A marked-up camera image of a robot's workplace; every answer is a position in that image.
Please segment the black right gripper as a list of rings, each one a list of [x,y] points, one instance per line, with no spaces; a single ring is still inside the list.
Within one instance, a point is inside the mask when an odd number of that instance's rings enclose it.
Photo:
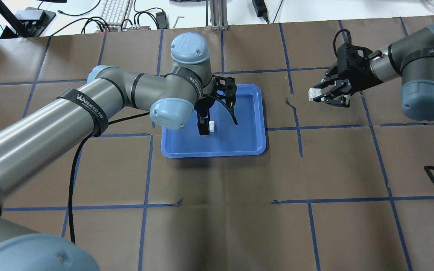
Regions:
[[[367,58],[371,53],[365,47],[343,43],[336,52],[336,63],[329,69],[329,76],[313,87],[322,92],[322,102],[348,108],[352,94],[376,86],[376,77]]]

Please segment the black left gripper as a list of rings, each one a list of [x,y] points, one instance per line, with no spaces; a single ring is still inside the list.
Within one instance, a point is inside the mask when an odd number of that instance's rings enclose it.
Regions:
[[[210,134],[210,108],[215,102],[219,102],[226,108],[230,114],[234,125],[238,125],[238,120],[235,116],[236,86],[233,77],[223,77],[212,75],[210,81],[210,91],[205,91],[202,98],[200,98],[194,109],[197,111],[197,128],[201,136]]]

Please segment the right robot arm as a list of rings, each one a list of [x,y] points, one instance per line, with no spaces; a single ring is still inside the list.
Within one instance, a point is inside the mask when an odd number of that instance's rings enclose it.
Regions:
[[[348,108],[355,93],[401,78],[403,114],[434,121],[434,23],[377,51],[353,44],[348,29],[341,33],[344,43],[333,44],[336,62],[309,89],[310,101]]]

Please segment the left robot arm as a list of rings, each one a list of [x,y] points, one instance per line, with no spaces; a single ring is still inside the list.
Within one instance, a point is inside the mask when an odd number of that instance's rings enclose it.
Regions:
[[[67,240],[38,233],[3,219],[2,205],[38,172],[90,137],[100,137],[110,118],[125,107],[144,110],[168,130],[186,127],[197,113],[201,135],[209,131],[215,101],[234,123],[234,78],[212,75],[206,39],[186,32],[171,43],[174,62],[160,77],[98,65],[80,88],[68,88],[55,101],[0,131],[0,271],[98,271],[95,259]]]

